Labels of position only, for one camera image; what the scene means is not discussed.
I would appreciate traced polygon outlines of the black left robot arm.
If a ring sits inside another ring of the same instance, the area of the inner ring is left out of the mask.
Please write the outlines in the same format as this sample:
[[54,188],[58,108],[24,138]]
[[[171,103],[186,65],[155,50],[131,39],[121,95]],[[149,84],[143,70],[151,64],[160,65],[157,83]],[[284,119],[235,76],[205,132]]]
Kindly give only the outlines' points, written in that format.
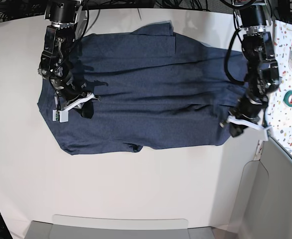
[[[233,10],[234,18],[241,18],[241,22],[234,21],[235,32],[224,59],[224,72],[231,83],[240,86],[247,84],[248,87],[238,104],[229,110],[228,118],[220,125],[228,124],[232,137],[240,136],[248,127],[260,130],[268,136],[270,126],[265,119],[259,118],[259,113],[268,108],[269,95],[279,89],[281,78],[272,36],[267,30],[271,25],[270,14],[266,11],[267,3],[264,0],[224,0],[222,3]],[[234,40],[241,30],[246,32],[241,48],[248,61],[248,72],[243,81],[238,81],[230,74],[228,62]]]

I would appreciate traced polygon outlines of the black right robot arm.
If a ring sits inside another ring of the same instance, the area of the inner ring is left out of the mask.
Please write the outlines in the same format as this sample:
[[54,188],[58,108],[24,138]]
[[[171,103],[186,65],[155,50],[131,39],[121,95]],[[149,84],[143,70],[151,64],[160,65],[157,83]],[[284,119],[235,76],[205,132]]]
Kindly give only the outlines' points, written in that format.
[[45,10],[44,18],[50,25],[46,28],[38,73],[54,90],[53,120],[58,122],[67,122],[70,110],[87,119],[94,114],[92,100],[96,97],[85,89],[85,84],[75,82],[69,60],[86,32],[83,29],[80,36],[76,34],[84,7],[88,8],[86,0],[50,0]]

